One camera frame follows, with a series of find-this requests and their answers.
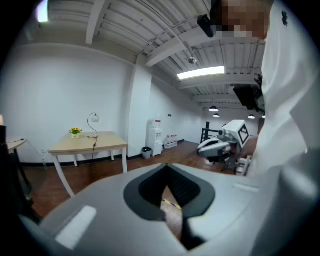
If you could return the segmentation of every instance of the wooden floor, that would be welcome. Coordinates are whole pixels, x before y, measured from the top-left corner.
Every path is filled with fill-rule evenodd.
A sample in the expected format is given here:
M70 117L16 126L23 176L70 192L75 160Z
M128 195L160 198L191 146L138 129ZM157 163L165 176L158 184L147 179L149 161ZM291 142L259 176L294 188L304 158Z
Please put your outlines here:
M128 160L127 169L128 171L133 171L141 167L161 163L182 164L220 173L223 167L219 164L213 165L205 158L198 156L197 147L198 144L183 141L177 147L165 149L161 155L151 157L148 160L142 158ZM114 161L83 164L78 167L67 166L62 169L75 194L98 180L123 173L122 160L120 158L116 158ZM48 170L43 167L25 167L24 171L32 185L33 208L41 217L45 217L55 207L70 198L55 167L49 167ZM231 171L224 171L223 173L233 174ZM169 189L165 190L163 198L171 203L177 203ZM182 224L181 210L166 203L163 203L161 208L166 213L169 228L179 238Z

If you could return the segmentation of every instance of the trash can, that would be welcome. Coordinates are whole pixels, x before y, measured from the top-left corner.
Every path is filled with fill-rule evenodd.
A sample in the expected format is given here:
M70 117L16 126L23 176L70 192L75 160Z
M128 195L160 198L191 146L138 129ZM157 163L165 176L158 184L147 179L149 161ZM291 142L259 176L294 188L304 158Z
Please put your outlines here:
M151 156L151 148L148 146L145 146L142 148L142 156L144 159L150 159Z

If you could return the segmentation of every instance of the baseboard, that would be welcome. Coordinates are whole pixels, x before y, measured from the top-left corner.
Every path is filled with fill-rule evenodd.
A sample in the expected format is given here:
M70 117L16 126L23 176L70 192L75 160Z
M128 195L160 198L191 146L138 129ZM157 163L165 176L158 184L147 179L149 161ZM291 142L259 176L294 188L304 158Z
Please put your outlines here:
M178 143L184 142L184 139L181 139L178 141ZM122 158L121 154L115 155L114 159L117 158ZM126 157L127 160L133 160L137 158L143 158L142 154L137 154L131 157ZM82 161L77 161L78 165L85 165L85 164L93 164L93 163L99 163L103 161L111 161L111 156L108 157L102 157L102 158L96 158L96 159L88 159L88 160L82 160ZM22 162L21 163L23 167L43 167L44 164L42 162ZM46 162L45 163L47 167L55 167L55 164L53 162ZM74 162L61 162L60 165L62 167L64 166L74 166Z

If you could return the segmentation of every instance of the ceiling-mounted camera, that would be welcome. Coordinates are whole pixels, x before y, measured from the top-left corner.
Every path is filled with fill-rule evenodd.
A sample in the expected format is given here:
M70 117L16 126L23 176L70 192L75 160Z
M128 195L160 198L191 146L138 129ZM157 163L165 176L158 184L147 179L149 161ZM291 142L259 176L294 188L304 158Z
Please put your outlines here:
M190 57L190 58L188 59L188 62L189 62L190 64L196 64L198 61L196 60L195 57Z

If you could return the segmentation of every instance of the tabletop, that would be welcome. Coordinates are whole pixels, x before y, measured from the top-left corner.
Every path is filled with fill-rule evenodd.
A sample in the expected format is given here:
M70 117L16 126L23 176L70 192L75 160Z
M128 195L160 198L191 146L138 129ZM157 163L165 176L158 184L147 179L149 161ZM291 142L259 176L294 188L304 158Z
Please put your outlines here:
M23 145L27 140L21 140L22 138L7 138L7 146L8 146L8 150L15 150L16 148L20 147L21 145Z
M128 143L117 136L113 131L98 132L97 140L88 138L88 136L91 135L95 135L95 132L82 132L80 138L72 139L71 134L68 133L49 150L49 153L56 154L89 151L94 148L95 142L95 150L107 150L128 146Z

